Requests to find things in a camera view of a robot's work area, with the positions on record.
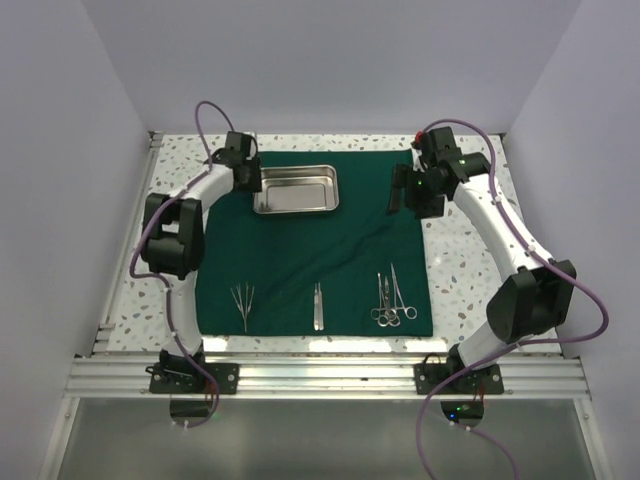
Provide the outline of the small steel hemostat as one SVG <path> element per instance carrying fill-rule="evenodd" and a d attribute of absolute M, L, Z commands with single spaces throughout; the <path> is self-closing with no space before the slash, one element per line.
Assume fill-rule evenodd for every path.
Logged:
<path fill-rule="evenodd" d="M 384 288 L 382 281 L 382 275 L 377 273 L 378 283 L 378 300 L 379 305 L 376 308 L 372 308 L 370 315 L 373 320 L 381 327 L 390 326 L 395 319 L 395 312 L 391 307 L 390 299 L 387 290 Z"/>

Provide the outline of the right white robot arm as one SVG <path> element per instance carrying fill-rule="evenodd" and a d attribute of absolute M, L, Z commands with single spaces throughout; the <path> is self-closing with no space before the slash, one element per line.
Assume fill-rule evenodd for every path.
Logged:
<path fill-rule="evenodd" d="M 388 213 L 407 207 L 419 219 L 435 218 L 447 201 L 480 234 L 502 281 L 486 304 L 485 321 L 447 355 L 443 379 L 464 393 L 480 382 L 481 370 L 493 365 L 499 352 L 565 322 L 577 274 L 570 261 L 556 261 L 522 221 L 511 218 L 510 204 L 484 155 L 443 159 L 420 170 L 394 166 Z"/>

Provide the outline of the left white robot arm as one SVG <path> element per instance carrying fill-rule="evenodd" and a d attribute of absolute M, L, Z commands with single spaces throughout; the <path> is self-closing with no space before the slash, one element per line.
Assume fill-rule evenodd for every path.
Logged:
<path fill-rule="evenodd" d="M 232 192 L 261 190 L 261 161 L 254 136 L 230 131 L 225 144 L 208 153 L 198 174 L 168 194 L 145 200 L 142 233 L 129 274 L 162 284 L 168 343 L 149 367 L 154 393 L 216 394 L 196 319 L 195 280 L 204 259 L 204 214 Z"/>

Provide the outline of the stainless steel tray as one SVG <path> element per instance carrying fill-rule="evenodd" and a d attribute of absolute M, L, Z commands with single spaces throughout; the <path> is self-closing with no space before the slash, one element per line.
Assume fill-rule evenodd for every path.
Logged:
<path fill-rule="evenodd" d="M 340 203 L 338 176 L 331 165 L 262 169 L 262 190 L 253 196 L 261 215 L 323 213 Z"/>

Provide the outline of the steel scalpel handle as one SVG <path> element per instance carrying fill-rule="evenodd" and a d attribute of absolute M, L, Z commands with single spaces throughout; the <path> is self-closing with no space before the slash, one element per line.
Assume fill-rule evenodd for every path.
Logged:
<path fill-rule="evenodd" d="M 324 305 L 323 305 L 323 292 L 321 283 L 317 283 L 317 330 L 324 330 Z"/>
<path fill-rule="evenodd" d="M 313 327 L 314 331 L 319 330 L 319 291 L 318 291 L 318 283 L 316 282 L 314 285 L 314 306 L 313 306 Z"/>

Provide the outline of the steel surgical scissors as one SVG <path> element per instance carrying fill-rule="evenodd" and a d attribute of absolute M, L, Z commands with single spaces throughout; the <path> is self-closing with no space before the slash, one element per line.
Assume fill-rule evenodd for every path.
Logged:
<path fill-rule="evenodd" d="M 380 305 L 376 317 L 378 325 L 381 327 L 398 327 L 401 321 L 391 303 L 391 288 L 387 277 L 379 282 L 379 300 Z"/>

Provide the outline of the long steel hemostat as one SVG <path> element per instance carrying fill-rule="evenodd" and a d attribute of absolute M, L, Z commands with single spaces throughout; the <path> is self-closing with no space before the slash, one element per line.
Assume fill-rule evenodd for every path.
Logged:
<path fill-rule="evenodd" d="M 394 301 L 393 301 L 394 309 L 397 313 L 403 313 L 407 319 L 413 320 L 418 316 L 418 311 L 414 306 L 408 306 L 404 302 L 395 266 L 393 263 L 391 263 L 390 267 L 391 267 L 391 277 L 392 277 L 393 291 L 394 291 Z"/>

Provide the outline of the steel forceps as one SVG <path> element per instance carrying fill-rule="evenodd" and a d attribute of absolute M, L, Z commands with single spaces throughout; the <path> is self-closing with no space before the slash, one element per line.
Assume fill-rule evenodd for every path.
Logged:
<path fill-rule="evenodd" d="M 255 292 L 255 288 L 251 286 L 249 283 L 246 283 L 244 307 L 243 307 L 243 326 L 244 326 L 245 332 L 248 332 L 248 318 L 252 309 L 254 292 Z"/>
<path fill-rule="evenodd" d="M 235 287 L 231 287 L 230 291 L 231 291 L 234 303 L 236 305 L 236 308 L 238 309 L 242 318 L 243 331 L 247 332 L 248 331 L 248 312 L 247 312 L 248 305 L 243 300 L 241 285 L 238 284 Z"/>

